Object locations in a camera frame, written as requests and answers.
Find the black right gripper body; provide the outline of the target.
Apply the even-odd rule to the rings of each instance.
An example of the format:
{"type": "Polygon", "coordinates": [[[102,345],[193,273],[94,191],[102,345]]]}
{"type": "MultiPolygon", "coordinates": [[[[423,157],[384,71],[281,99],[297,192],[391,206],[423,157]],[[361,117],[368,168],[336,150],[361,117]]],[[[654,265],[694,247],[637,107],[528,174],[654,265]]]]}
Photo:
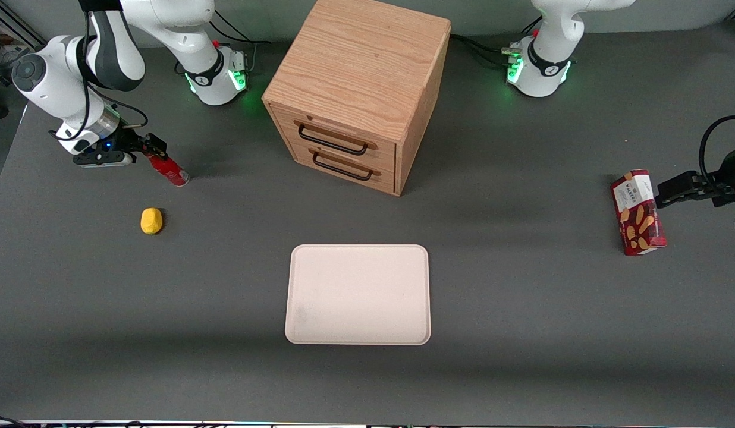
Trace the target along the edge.
{"type": "Polygon", "coordinates": [[[124,158],[132,153],[147,152],[145,140],[133,129],[118,128],[112,135],[99,141],[103,158],[124,158]]]}

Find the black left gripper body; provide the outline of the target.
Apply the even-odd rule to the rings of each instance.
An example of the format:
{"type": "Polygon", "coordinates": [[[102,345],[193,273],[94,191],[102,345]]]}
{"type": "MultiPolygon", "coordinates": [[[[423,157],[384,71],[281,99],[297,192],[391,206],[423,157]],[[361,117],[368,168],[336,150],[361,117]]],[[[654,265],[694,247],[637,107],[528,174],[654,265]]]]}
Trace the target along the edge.
{"type": "Polygon", "coordinates": [[[715,208],[735,203],[735,150],[729,152],[718,170],[708,174],[715,187],[712,204],[715,208]]]}

